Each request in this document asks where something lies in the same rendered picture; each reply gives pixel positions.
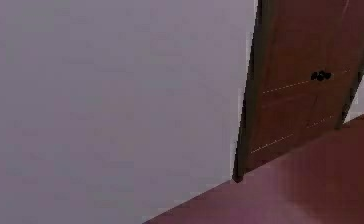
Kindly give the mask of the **brown wooden room door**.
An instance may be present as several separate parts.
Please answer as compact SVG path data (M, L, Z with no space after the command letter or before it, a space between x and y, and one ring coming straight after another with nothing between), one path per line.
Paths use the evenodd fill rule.
M233 180L340 128L363 73L364 0L258 0Z

